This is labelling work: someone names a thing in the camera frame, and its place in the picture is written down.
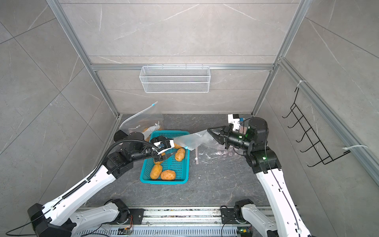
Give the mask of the clear zipper bag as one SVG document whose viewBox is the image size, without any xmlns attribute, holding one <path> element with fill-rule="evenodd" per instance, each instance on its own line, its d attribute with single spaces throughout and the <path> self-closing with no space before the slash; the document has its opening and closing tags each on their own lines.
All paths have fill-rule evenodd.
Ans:
<svg viewBox="0 0 379 237">
<path fill-rule="evenodd" d="M 204 146 L 208 148 L 219 149 L 220 144 L 208 133 L 207 130 L 199 131 L 196 133 L 179 136 L 173 139 L 176 145 L 183 148 L 187 148 L 192 151 L 199 146 Z"/>
<path fill-rule="evenodd" d="M 153 103 L 150 107 L 136 113 L 135 115 L 123 121 L 119 130 L 130 134 L 132 132 L 141 132 L 146 141 L 154 131 L 163 130 L 164 117 L 158 106 L 158 102 Z"/>
</svg>

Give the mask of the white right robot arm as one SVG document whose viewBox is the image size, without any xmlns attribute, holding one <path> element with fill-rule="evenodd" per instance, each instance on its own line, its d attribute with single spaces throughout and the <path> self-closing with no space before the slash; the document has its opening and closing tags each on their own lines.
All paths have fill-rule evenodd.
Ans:
<svg viewBox="0 0 379 237">
<path fill-rule="evenodd" d="M 285 183 L 276 153 L 267 146 L 268 125 L 263 118 L 249 119 L 245 134 L 233 130 L 233 124 L 209 128 L 207 132 L 226 149 L 243 150 L 243 156 L 260 181 L 268 198 L 274 220 L 271 221 L 249 199 L 236 202 L 239 222 L 248 222 L 263 237 L 310 237 Z"/>
</svg>

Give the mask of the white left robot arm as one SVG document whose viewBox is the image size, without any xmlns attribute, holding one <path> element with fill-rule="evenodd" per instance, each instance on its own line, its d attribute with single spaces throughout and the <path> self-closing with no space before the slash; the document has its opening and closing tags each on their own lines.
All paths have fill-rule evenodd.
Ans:
<svg viewBox="0 0 379 237">
<path fill-rule="evenodd" d="M 172 139 L 164 136 L 145 141 L 143 133 L 133 132 L 116 141 L 104 153 L 95 169 L 64 194 L 42 205 L 28 209 L 33 230 L 38 237 L 71 237 L 103 223 L 125 223 L 130 218 L 127 205 L 120 199 L 80 212 L 78 208 L 110 183 L 133 168 L 133 162 L 153 158 L 164 161 L 166 152 L 175 147 Z"/>
</svg>

